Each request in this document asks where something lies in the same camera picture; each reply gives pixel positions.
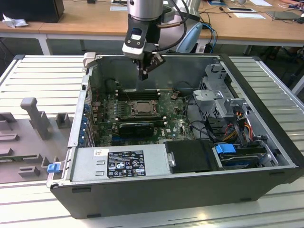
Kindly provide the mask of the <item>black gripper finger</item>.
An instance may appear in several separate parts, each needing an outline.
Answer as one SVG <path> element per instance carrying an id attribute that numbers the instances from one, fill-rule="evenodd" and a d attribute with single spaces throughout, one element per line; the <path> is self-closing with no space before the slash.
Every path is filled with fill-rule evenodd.
<path id="1" fill-rule="evenodd" d="M 143 60 L 141 60 L 141 59 L 136 60 L 136 65 L 137 65 L 137 69 L 138 69 L 139 80 L 141 80 L 141 81 L 145 80 Z"/>
<path id="2" fill-rule="evenodd" d="M 143 60 L 143 80 L 146 80 L 151 71 L 160 67 L 165 62 L 165 58 L 158 52 L 145 54 Z"/>

